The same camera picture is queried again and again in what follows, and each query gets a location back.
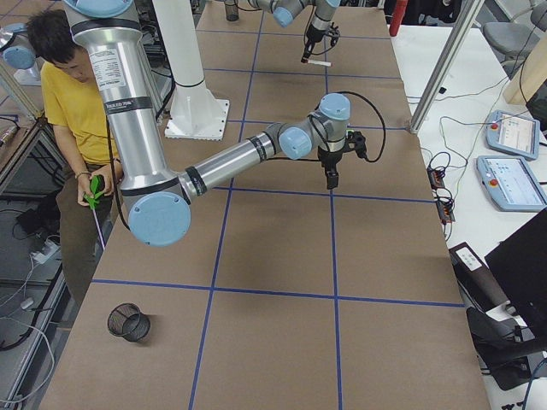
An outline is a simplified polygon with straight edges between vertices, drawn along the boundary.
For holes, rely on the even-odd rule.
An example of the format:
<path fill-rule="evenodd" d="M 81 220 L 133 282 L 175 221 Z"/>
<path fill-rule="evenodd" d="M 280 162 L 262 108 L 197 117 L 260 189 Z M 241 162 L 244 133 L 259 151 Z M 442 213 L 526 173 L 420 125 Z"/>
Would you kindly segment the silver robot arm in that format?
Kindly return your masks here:
<path fill-rule="evenodd" d="M 304 30 L 304 47 L 301 63 L 330 67 L 328 61 L 314 60 L 313 56 L 325 54 L 334 48 L 340 38 L 338 26 L 334 25 L 333 17 L 340 1 L 332 0 L 249 0 L 244 1 L 252 10 L 262 10 L 270 13 L 279 26 L 289 26 L 307 7 L 312 11 Z M 314 48 L 324 38 L 330 39 L 330 46 L 320 53 L 314 53 Z"/>
<path fill-rule="evenodd" d="M 313 149 L 339 155 L 350 118 L 347 97 L 331 93 L 299 123 L 274 124 L 242 143 L 177 173 L 166 163 L 156 121 L 159 100 L 141 44 L 136 6 L 131 1 L 67 1 L 74 42 L 89 55 L 125 178 L 121 193 L 131 233 L 150 246 L 179 241 L 191 223 L 191 200 L 278 153 L 292 160 Z M 187 1 L 154 4 L 175 82 L 171 120 L 165 134 L 219 139 L 229 103 L 206 86 L 195 23 Z"/>

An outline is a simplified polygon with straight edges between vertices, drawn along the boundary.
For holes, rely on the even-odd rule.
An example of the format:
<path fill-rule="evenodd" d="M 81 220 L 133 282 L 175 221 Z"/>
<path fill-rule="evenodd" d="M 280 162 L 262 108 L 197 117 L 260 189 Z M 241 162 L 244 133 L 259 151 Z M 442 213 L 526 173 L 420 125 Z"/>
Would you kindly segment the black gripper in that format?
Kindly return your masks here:
<path fill-rule="evenodd" d="M 321 162 L 325 174 L 337 174 L 337 164 L 342 159 L 342 151 L 327 151 L 318 148 L 318 159 Z"/>
<path fill-rule="evenodd" d="M 315 45 L 321 41 L 321 30 L 315 26 L 309 26 L 306 33 L 306 43 L 304 46 L 301 63 L 307 63 L 309 60 L 309 52 L 312 52 Z"/>

